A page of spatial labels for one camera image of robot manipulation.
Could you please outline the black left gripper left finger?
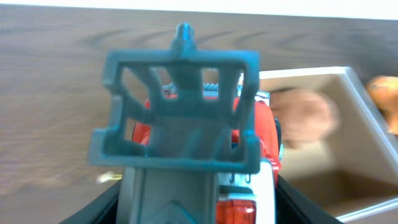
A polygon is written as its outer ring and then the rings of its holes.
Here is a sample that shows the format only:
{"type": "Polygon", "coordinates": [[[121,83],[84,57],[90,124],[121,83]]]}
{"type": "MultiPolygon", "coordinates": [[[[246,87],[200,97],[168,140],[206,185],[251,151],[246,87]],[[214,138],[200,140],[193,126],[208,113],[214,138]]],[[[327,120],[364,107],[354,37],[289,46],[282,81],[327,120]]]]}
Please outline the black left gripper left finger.
{"type": "Polygon", "coordinates": [[[60,224],[115,224],[121,181],[96,197],[87,206],[64,219],[60,224]]]}

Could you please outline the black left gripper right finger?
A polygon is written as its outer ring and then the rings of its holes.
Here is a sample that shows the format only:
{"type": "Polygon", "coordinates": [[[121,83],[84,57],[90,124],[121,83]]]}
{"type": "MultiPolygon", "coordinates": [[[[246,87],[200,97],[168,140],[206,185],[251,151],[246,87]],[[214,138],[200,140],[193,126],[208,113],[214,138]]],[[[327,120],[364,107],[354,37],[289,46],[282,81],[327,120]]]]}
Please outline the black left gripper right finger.
{"type": "Polygon", "coordinates": [[[342,224],[280,175],[275,202],[276,224],[342,224]]]}

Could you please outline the brown plush toy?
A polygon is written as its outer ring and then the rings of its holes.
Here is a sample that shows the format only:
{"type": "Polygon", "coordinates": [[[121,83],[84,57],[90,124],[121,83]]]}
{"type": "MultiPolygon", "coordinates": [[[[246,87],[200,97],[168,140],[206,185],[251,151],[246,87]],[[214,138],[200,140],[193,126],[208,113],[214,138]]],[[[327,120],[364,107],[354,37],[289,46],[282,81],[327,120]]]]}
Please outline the brown plush toy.
{"type": "Polygon", "coordinates": [[[309,89],[273,91],[270,108],[281,125],[282,140],[290,149],[324,139],[341,123],[336,103],[323,93],[309,89]]]}

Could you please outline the red toy truck grey crane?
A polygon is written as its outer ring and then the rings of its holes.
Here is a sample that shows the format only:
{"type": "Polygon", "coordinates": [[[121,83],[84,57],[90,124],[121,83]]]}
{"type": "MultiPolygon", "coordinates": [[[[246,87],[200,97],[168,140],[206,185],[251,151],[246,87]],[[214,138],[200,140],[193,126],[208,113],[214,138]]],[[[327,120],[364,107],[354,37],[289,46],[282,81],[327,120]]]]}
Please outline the red toy truck grey crane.
{"type": "Polygon", "coordinates": [[[280,131],[257,99],[259,54],[199,50],[177,27],[168,50],[114,50],[106,127],[89,160],[122,166],[117,223],[275,223],[280,131]]]}

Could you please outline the orange rubber animal toy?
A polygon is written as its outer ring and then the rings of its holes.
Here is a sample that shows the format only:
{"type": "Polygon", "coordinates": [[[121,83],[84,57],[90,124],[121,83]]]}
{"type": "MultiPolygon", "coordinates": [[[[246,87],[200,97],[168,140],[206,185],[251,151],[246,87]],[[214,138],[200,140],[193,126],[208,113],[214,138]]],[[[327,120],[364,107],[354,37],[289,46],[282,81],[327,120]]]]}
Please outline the orange rubber animal toy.
{"type": "Polygon", "coordinates": [[[397,135],[397,77],[377,76],[367,82],[366,90],[382,111],[388,131],[397,135]]]}

